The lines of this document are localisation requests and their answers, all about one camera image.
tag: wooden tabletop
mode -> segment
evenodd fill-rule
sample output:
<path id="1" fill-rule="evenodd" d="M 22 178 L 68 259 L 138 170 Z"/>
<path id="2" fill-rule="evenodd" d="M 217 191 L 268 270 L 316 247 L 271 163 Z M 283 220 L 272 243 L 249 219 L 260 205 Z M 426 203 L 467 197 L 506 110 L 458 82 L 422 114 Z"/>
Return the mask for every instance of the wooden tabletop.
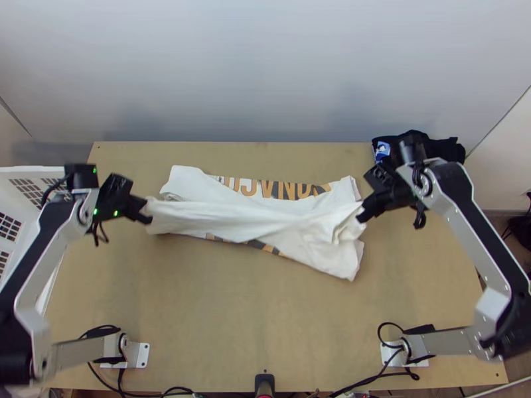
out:
<path id="1" fill-rule="evenodd" d="M 134 181 L 133 193 L 156 196 L 172 165 L 208 174 L 322 184 L 363 174 L 369 144 L 95 143 L 89 161 L 100 182 L 111 172 Z M 242 245 L 179 235 L 147 235 L 129 220 L 106 223 L 108 245 L 90 237 L 64 256 L 46 313 L 57 340 L 101 324 L 149 342 L 145 369 L 125 373 L 124 387 L 160 391 L 251 391 L 254 376 L 273 373 L 278 391 L 339 389 L 382 367 L 376 328 L 470 324 L 481 295 L 473 264 L 435 214 L 415 231 L 411 209 L 369 221 L 353 282 Z M 416 370 L 419 381 L 387 377 L 371 389 L 506 382 L 502 364 L 439 356 Z M 101 371 L 113 385 L 115 371 Z M 84 365 L 59 373 L 54 387 L 101 389 Z"/>

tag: black cable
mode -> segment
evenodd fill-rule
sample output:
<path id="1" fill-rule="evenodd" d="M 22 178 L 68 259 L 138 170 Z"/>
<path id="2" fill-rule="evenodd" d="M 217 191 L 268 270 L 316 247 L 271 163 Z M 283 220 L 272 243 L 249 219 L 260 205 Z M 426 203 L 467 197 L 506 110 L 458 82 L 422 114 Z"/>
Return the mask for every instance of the black cable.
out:
<path id="1" fill-rule="evenodd" d="M 50 185 L 48 187 L 48 189 L 46 189 L 44 191 L 44 194 L 42 194 L 42 198 L 40 199 L 40 205 L 42 207 L 44 207 L 44 205 L 46 204 L 46 202 L 48 201 L 48 196 L 50 196 L 50 194 L 55 191 L 57 188 L 59 188 L 61 186 L 61 184 L 63 182 L 65 182 L 66 180 L 68 180 L 70 177 L 72 176 L 72 173 L 68 173 L 66 176 L 64 176 L 63 178 L 61 178 L 60 180 L 58 180 L 57 182 L 54 182 L 53 185 Z"/>
<path id="2" fill-rule="evenodd" d="M 83 339 L 85 336 L 87 336 L 91 332 L 95 332 L 97 330 L 111 329 L 111 328 L 112 329 L 117 329 L 116 326 L 110 325 L 110 324 L 98 326 L 96 328 L 87 330 L 85 333 L 83 333 L 81 335 L 81 337 L 79 337 L 78 340 Z M 103 378 L 92 367 L 92 364 L 90 362 L 87 362 L 87 365 L 88 365 L 88 368 L 90 369 L 90 371 L 92 372 L 92 374 L 94 376 L 96 376 L 96 379 L 98 379 L 98 381 L 102 385 L 107 387 L 109 390 L 120 394 L 121 398 L 125 398 L 125 397 L 133 397 L 133 398 L 165 398 L 165 397 L 172 397 L 172 396 L 175 396 L 175 395 L 190 395 L 190 394 L 194 393 L 194 391 L 189 389 L 189 388 L 179 387 L 179 386 L 175 386 L 175 387 L 169 388 L 168 390 L 166 390 L 162 394 L 134 394 L 134 393 L 130 393 L 130 392 L 124 391 L 121 388 L 121 382 L 122 382 L 122 379 L 123 379 L 123 374 L 125 373 L 125 368 L 121 368 L 118 371 L 118 380 L 117 380 L 118 388 L 115 388 L 112 385 L 110 385 L 109 383 L 107 383 L 105 380 L 103 380 Z M 181 392 L 172 393 L 172 391 L 174 391 L 174 390 L 181 390 Z"/>
<path id="3" fill-rule="evenodd" d="M 330 398 L 335 398 L 338 395 L 341 395 L 343 393 L 346 393 L 347 391 L 350 391 L 354 388 L 361 387 L 362 385 L 371 384 L 373 381 L 376 381 L 377 379 L 380 379 L 382 377 L 391 377 L 391 376 L 410 376 L 413 380 L 417 381 L 420 379 L 420 376 L 416 373 L 411 372 L 408 368 L 406 368 L 405 371 L 397 371 L 394 373 L 385 373 L 387 367 L 391 363 L 391 361 L 396 357 L 400 352 L 404 351 L 404 347 L 400 347 L 400 349 L 396 350 L 393 355 L 390 356 L 390 358 L 386 361 L 384 364 L 384 367 L 380 370 L 380 372 L 374 376 L 367 377 L 366 379 L 363 379 L 361 381 L 358 381 L 357 383 L 354 383 L 352 385 L 349 385 L 347 387 L 344 387 L 338 391 L 335 391 L 329 395 Z"/>
<path id="4" fill-rule="evenodd" d="M 527 192 L 526 193 L 527 197 L 529 198 L 529 207 L 527 209 L 527 212 L 524 214 L 524 217 L 527 217 L 529 216 L 529 213 L 531 213 L 531 192 Z M 505 240 L 507 239 L 508 237 L 510 237 L 512 235 L 512 232 L 509 232 L 509 234 L 507 236 L 505 236 L 505 234 L 507 233 L 507 231 L 509 231 L 509 225 L 507 225 L 507 228 L 505 228 L 505 230 L 502 232 L 502 234 L 500 235 L 502 240 Z"/>
<path id="5" fill-rule="evenodd" d="M 387 326 L 387 325 L 391 325 L 391 326 L 394 326 L 395 328 L 398 328 L 400 329 L 400 332 L 402 332 L 402 334 L 404 334 L 404 329 L 402 329 L 400 326 L 398 326 L 396 323 L 394 322 L 384 322 L 384 323 L 381 323 L 376 331 L 377 335 L 378 335 L 378 339 L 380 340 L 380 343 L 382 343 L 382 345 L 384 347 L 389 347 L 389 348 L 403 348 L 402 345 L 399 345 L 399 346 L 394 346 L 392 344 L 387 344 L 384 339 L 382 339 L 382 328 L 384 326 Z"/>

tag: silver arm segment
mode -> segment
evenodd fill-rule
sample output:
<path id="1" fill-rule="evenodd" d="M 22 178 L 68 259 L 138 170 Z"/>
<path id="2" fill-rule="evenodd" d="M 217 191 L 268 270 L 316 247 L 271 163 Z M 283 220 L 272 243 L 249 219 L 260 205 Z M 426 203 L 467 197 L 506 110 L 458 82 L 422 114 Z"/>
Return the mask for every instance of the silver arm segment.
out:
<path id="1" fill-rule="evenodd" d="M 70 189 L 73 200 L 43 207 L 35 238 L 0 290 L 1 385 L 45 381 L 60 370 L 86 362 L 101 363 L 102 367 L 147 365 L 149 344 L 129 342 L 115 326 L 90 330 L 81 339 L 53 344 L 50 326 L 35 308 L 68 245 L 88 233 L 95 234 L 99 222 L 109 219 L 110 214 L 116 217 L 117 208 L 132 220 L 151 221 L 138 212 L 142 200 L 129 194 L 132 182 L 112 174 L 102 186 L 102 200 L 96 168 L 73 165 L 71 169 L 74 187 L 76 183 L 88 187 Z"/>
<path id="2" fill-rule="evenodd" d="M 414 181 L 416 163 L 396 172 L 414 195 L 449 224 L 461 242 L 486 288 L 468 327 L 406 331 L 404 348 L 410 361 L 435 355 L 476 355 L 499 361 L 526 350 L 529 329 L 522 319 L 529 309 L 529 280 L 473 200 L 473 185 L 462 165 L 441 159 L 424 160 L 420 184 Z"/>

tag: white backdrop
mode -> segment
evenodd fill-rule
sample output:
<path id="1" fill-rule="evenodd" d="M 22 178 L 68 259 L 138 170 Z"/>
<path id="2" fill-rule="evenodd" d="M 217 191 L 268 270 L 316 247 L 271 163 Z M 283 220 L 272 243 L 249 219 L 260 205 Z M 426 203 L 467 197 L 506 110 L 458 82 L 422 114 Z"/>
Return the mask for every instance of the white backdrop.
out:
<path id="1" fill-rule="evenodd" d="M 38 141 L 473 148 L 531 76 L 525 0 L 0 3 L 0 96 Z"/>

